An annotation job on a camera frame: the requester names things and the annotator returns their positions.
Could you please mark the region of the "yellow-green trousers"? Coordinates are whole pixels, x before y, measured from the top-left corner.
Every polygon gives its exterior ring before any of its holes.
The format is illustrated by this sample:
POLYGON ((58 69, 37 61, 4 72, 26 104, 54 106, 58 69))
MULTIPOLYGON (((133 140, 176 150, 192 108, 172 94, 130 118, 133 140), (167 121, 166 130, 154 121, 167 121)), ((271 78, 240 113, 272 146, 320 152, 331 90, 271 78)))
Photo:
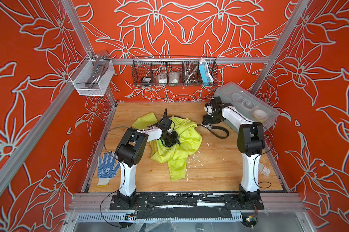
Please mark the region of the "yellow-green trousers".
POLYGON ((187 158, 195 154, 202 143, 202 136, 197 132, 197 124, 189 119, 164 114, 157 120, 153 112, 139 117, 132 124, 138 130, 149 126, 162 126, 170 123, 169 131, 165 131, 159 140, 153 140, 151 145, 151 159, 159 163, 167 163, 171 181, 186 177, 187 158))

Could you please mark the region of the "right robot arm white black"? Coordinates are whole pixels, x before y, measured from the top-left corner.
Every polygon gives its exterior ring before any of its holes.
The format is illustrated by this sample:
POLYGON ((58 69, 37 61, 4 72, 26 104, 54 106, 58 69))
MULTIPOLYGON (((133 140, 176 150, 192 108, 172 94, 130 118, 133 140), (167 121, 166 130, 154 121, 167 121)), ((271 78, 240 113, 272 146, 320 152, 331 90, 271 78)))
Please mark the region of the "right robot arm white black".
POLYGON ((237 148, 243 158, 243 177, 239 188, 238 204, 242 208, 251 207, 261 201, 258 185, 258 165, 265 148, 264 127, 242 115, 231 103, 223 103, 220 97, 213 97, 204 107, 206 115, 201 126, 220 139, 229 136, 227 129, 216 126, 228 120, 238 131, 237 148))

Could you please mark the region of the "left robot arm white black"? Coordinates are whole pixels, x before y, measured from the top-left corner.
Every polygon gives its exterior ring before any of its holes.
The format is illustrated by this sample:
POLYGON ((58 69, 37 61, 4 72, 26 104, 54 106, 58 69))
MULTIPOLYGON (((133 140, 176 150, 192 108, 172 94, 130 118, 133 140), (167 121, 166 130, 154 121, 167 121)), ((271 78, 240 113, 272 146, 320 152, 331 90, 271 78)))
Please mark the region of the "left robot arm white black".
POLYGON ((180 143, 171 119, 162 118, 142 130, 128 128, 115 150, 121 168, 120 186, 116 193, 118 200, 125 205, 134 205, 137 191, 135 184, 137 164, 143 157, 146 144, 154 140, 161 141, 168 148, 180 143))

